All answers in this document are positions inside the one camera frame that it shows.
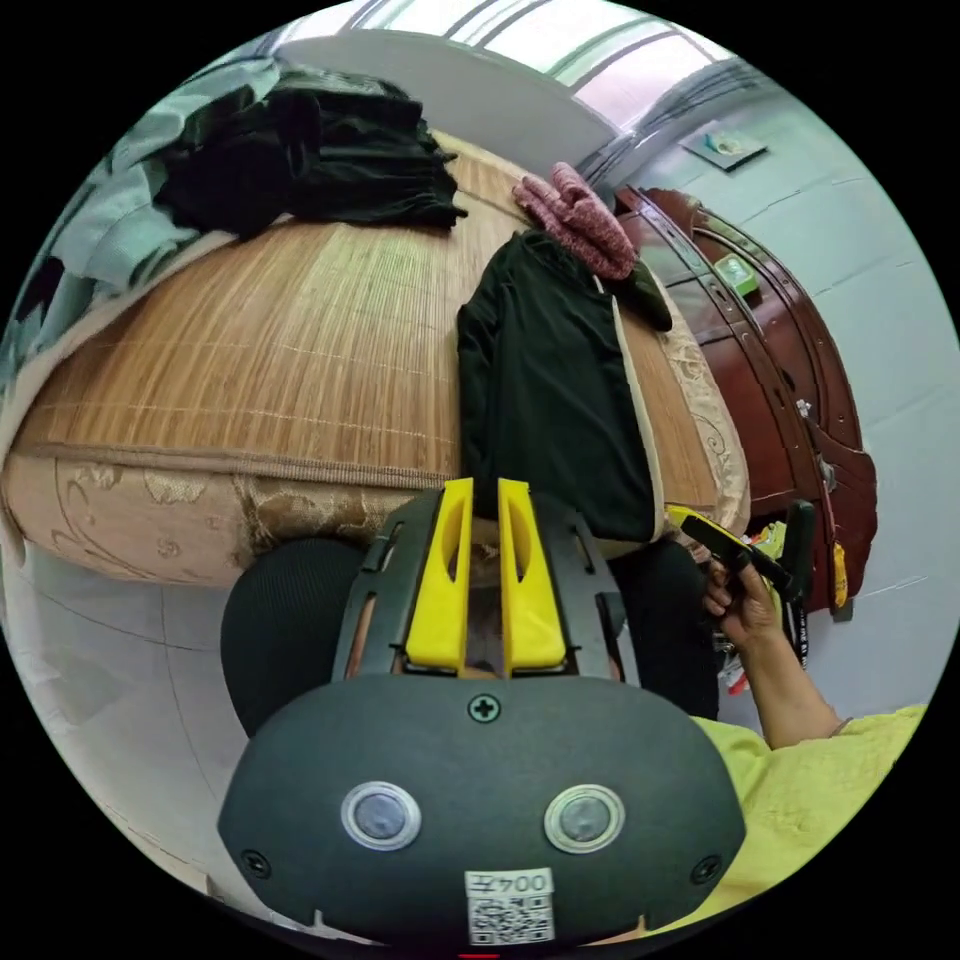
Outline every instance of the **black clothing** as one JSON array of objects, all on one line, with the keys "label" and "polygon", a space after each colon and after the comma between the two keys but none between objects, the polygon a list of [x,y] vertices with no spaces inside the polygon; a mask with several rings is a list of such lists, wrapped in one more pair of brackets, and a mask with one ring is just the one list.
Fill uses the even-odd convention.
[{"label": "black clothing", "polygon": [[329,89],[294,73],[161,151],[156,197],[178,226],[256,236],[281,214],[311,222],[452,228],[466,211],[423,107],[392,85]]},{"label": "black clothing", "polygon": [[[234,585],[220,657],[248,736],[301,694],[330,682],[364,555],[335,540],[297,540],[261,557]],[[717,669],[701,606],[706,580],[691,554],[661,540],[612,561],[610,569],[623,595],[643,688],[692,716],[716,720]]]},{"label": "black clothing", "polygon": [[625,307],[637,313],[660,333],[673,329],[673,316],[663,294],[653,279],[650,268],[639,258],[633,272],[625,280],[607,280],[604,286]]},{"label": "black clothing", "polygon": [[689,550],[670,540],[610,561],[634,640],[640,685],[693,717],[716,720],[720,686],[707,580]]},{"label": "black clothing", "polygon": [[457,316],[462,472],[478,516],[499,478],[576,504],[594,536],[646,543],[652,481],[612,298],[548,234],[494,254]]}]

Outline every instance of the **hand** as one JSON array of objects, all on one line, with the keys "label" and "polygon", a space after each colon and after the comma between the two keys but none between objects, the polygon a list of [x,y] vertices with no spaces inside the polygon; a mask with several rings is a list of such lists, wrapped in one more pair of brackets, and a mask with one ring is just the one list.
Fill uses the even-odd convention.
[{"label": "hand", "polygon": [[781,633],[782,627],[770,591],[753,564],[747,564],[736,576],[743,590],[734,601],[729,589],[730,572],[711,560],[703,606],[720,620],[720,629],[727,639],[742,651],[758,637]]}]

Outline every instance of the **yellow plastic part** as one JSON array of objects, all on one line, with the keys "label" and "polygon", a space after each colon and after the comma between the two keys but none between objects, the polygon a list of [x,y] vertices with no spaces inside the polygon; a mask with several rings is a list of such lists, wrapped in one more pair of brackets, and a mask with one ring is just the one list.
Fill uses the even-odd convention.
[{"label": "yellow plastic part", "polygon": [[414,666],[457,675],[464,670],[472,525],[473,480],[451,480],[440,501],[404,648]]},{"label": "yellow plastic part", "polygon": [[667,519],[678,530],[683,530],[683,524],[685,521],[689,520],[690,518],[696,518],[702,523],[707,524],[707,526],[712,527],[717,531],[717,533],[722,533],[728,540],[733,540],[735,543],[739,543],[741,546],[743,546],[743,543],[739,537],[732,534],[729,530],[725,530],[718,523],[714,523],[702,513],[697,513],[696,510],[691,510],[689,507],[681,507],[673,503],[668,503],[666,505],[666,511]]},{"label": "yellow plastic part", "polygon": [[530,488],[501,480],[498,497],[505,674],[559,667],[567,650]]},{"label": "yellow plastic part", "polygon": [[847,557],[839,543],[833,545],[833,602],[842,607],[847,602]]}]

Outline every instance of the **green box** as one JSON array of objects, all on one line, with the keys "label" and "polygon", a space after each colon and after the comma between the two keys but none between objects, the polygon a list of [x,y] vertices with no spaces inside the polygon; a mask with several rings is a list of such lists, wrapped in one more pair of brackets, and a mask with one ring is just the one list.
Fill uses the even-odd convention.
[{"label": "green box", "polygon": [[744,263],[735,253],[727,254],[713,266],[727,285],[736,290],[741,297],[753,293],[760,286],[757,282],[757,275],[750,268],[750,265]]}]

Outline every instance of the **wooden cabinet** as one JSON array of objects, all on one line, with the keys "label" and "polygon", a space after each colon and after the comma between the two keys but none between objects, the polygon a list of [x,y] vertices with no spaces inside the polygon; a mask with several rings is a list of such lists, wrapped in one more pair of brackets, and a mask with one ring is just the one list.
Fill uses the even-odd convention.
[{"label": "wooden cabinet", "polygon": [[[747,458],[752,518],[781,514],[797,498],[813,503],[809,609],[833,606],[834,537],[855,596],[877,530],[876,472],[836,345],[813,302],[772,253],[694,197],[627,188],[617,194],[616,213],[710,364]],[[730,253],[757,276],[758,289],[746,298],[713,268]]]}]

